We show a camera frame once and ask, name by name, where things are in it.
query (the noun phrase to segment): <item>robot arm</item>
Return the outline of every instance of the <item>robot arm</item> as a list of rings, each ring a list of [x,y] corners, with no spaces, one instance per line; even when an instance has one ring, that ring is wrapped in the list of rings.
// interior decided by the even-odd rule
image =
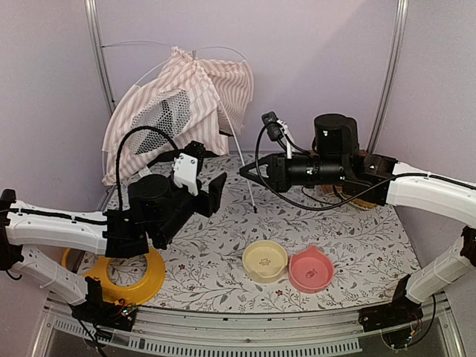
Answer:
[[[273,112],[263,115],[263,123],[270,139],[276,141],[280,130],[276,115]],[[394,158],[360,152],[357,124],[352,118],[321,115],[314,125],[315,153],[298,153],[291,158],[288,153],[267,155],[242,167],[240,175],[266,186],[278,196],[293,185],[333,184],[340,186],[347,196],[358,196],[366,202],[419,208],[465,224],[461,236],[444,254],[399,281],[392,303],[361,310],[360,321],[365,330],[372,330],[412,321],[415,315],[421,318],[423,301],[475,269],[476,187]],[[263,165],[266,165],[266,177],[257,170]]]
[[[0,270],[31,276],[40,288],[57,293],[76,317],[98,321],[107,311],[116,315],[122,306],[103,302],[99,280],[75,275],[49,259],[36,246],[76,248],[106,257],[134,257],[155,248],[167,249],[187,220],[199,213],[210,217],[218,211],[226,174],[201,190],[196,179],[205,148],[192,142],[175,162],[167,178],[149,174],[127,187],[128,210],[75,213],[38,208],[16,200],[14,190],[0,197]],[[110,321],[117,329],[131,330],[133,318]]]

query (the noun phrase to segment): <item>table surface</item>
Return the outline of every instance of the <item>table surface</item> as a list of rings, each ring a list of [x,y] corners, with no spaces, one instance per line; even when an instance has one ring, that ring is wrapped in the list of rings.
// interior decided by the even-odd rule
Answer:
[[[245,156],[251,162],[250,155]],[[402,223],[391,206],[362,210],[352,205],[324,212],[292,207],[256,184],[252,185],[258,213],[254,213],[246,180],[238,175],[237,155],[205,159],[200,179],[208,182],[228,174],[220,210],[211,218],[195,214],[166,251],[167,276],[159,293],[144,305],[209,312],[299,312],[381,303],[391,299],[396,282],[419,269],[419,263]],[[171,163],[157,164],[154,173],[168,175]],[[126,185],[138,180],[133,176]],[[307,193],[328,202],[325,196]],[[306,198],[299,187],[288,197],[306,205],[320,205]],[[117,194],[108,208],[116,208]],[[241,256],[258,240],[281,244],[289,256],[316,245],[335,266],[328,288],[304,294],[292,287],[287,273],[276,283],[258,284],[246,277]],[[94,265],[86,254],[79,273]],[[146,270],[144,257],[117,259],[109,274],[117,285],[132,285]]]

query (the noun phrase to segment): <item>yellow ring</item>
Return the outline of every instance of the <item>yellow ring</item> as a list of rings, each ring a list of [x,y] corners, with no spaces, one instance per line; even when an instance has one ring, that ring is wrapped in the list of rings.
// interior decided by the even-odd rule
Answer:
[[[61,265],[65,268],[70,252],[71,249],[66,249],[61,259]],[[151,248],[149,253],[144,256],[147,261],[146,274],[131,286],[117,286],[109,279],[107,268],[112,258],[99,257],[96,264],[83,276],[100,280],[105,302],[114,303],[122,298],[126,304],[141,305],[158,293],[165,280],[165,263],[162,256],[154,248]]]

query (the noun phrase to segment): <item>purple wall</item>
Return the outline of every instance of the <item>purple wall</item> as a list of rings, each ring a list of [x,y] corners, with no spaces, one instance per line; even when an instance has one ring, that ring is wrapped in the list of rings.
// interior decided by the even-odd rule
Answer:
[[[35,205],[94,210],[109,116],[83,1],[6,1],[0,47],[0,189]],[[24,357],[46,293],[0,273],[0,354]]]
[[[237,49],[254,71],[255,95],[239,138],[253,149],[261,114],[275,110],[309,147],[312,120],[340,112],[356,118],[367,145],[390,50],[396,2],[340,1],[99,1],[103,43],[154,40],[194,49]],[[170,49],[153,45],[107,48],[106,61],[117,99]],[[201,57],[239,60],[223,50]],[[279,149],[263,141],[263,148]]]
[[[476,182],[476,3],[410,1],[405,41],[377,152]],[[460,235],[458,222],[398,210],[422,264]],[[468,356],[476,356],[476,274],[446,289]]]

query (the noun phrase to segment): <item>metal pole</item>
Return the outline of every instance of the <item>metal pole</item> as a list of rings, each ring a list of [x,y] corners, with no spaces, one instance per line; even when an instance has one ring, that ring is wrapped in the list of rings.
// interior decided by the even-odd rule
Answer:
[[[370,135],[367,152],[375,151],[377,142],[379,141],[380,132],[383,127],[385,113],[387,112],[388,101],[392,90],[393,79],[396,73],[396,67],[400,57],[400,50],[403,43],[403,35],[405,33],[405,23],[407,21],[408,0],[399,0],[396,8],[395,28],[393,29],[392,48],[390,59],[388,60],[387,74],[385,76],[384,88],[380,96],[379,107],[375,122],[373,123],[372,134]]]
[[[116,108],[112,95],[111,83],[107,74],[106,60],[103,53],[103,43],[99,31],[99,22],[97,20],[97,9],[95,0],[85,0],[86,17],[88,19],[89,35],[91,36],[92,50],[96,60],[97,73],[103,87],[104,100],[106,101],[109,114],[112,115]]]

